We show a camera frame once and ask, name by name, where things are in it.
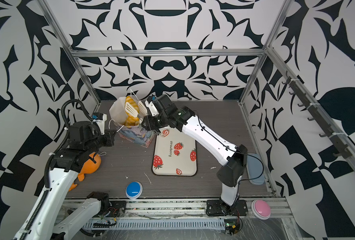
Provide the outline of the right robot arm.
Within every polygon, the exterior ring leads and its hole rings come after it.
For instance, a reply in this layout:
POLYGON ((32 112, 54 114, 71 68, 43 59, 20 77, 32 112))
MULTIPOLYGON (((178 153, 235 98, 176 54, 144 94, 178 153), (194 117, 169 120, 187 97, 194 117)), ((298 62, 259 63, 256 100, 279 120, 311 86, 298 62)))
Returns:
POLYGON ((247 149, 237 146, 218 135, 199 118, 199 115, 184 106, 178 108, 168 96, 149 97, 145 103, 138 103, 135 109, 125 103, 127 114, 139 118, 147 131, 160 134, 164 127, 177 129, 205 147, 221 164, 217 177, 222 183, 220 204, 222 212, 230 213, 239 201, 239 183, 242 180, 247 162, 247 149))

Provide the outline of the floral paper gift bag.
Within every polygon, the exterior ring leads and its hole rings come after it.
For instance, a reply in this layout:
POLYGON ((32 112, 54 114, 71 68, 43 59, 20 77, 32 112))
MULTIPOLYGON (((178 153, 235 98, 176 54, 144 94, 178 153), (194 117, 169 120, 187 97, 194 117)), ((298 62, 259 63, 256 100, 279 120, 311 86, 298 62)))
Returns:
POLYGON ((154 138, 154 133, 141 125, 146 114, 145 105, 133 91, 126 97, 118 98, 109 109, 119 136, 145 148, 154 138))

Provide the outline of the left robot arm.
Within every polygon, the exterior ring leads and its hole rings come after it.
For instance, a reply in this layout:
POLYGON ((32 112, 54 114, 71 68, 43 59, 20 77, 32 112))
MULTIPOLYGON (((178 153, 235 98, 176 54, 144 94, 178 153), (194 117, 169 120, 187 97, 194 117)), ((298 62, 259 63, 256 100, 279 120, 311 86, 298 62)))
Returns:
POLYGON ((93 192, 81 207, 59 224, 56 218, 65 197, 90 154, 102 147, 112 147, 115 130, 105 130, 98 121, 82 121, 67 127, 69 147, 50 154, 44 170, 44 187, 25 223, 14 236, 16 240, 70 240, 94 216, 110 208, 107 193, 93 192))

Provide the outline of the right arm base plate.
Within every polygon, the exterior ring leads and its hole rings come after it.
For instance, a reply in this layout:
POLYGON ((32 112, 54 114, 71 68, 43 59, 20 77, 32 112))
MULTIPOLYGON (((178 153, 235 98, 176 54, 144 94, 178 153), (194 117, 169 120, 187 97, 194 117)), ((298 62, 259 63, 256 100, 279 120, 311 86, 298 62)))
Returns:
POLYGON ((237 200, 234 205, 229 206, 222 200, 207 200, 206 214, 209 217, 240 216, 245 217, 248 208, 245 200, 237 200))

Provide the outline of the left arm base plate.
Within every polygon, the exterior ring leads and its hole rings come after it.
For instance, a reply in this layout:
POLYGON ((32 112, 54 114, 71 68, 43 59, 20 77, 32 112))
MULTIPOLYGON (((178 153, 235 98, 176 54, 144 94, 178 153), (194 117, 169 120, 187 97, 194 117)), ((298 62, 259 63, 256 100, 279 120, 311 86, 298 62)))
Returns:
POLYGON ((126 201, 110 201, 109 208, 104 214, 105 217, 118 217, 124 214, 126 210, 126 201))

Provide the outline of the fake croissant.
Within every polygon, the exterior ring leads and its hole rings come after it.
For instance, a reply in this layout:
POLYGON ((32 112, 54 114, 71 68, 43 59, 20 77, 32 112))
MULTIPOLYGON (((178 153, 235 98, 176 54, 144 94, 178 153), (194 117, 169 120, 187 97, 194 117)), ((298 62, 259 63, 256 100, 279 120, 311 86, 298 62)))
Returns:
POLYGON ((138 105, 136 104, 136 102, 134 101, 134 99, 132 97, 127 96, 125 98, 125 102, 129 102, 139 113, 139 107, 138 107, 138 105))

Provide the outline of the fake twisted bread roll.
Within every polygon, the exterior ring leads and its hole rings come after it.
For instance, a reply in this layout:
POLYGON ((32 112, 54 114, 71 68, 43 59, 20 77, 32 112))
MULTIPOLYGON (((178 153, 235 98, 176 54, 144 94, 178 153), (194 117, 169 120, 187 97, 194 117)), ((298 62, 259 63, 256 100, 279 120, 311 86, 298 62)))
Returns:
POLYGON ((124 122, 124 126, 137 126, 139 125, 139 118, 134 118, 133 116, 128 116, 127 119, 124 122))

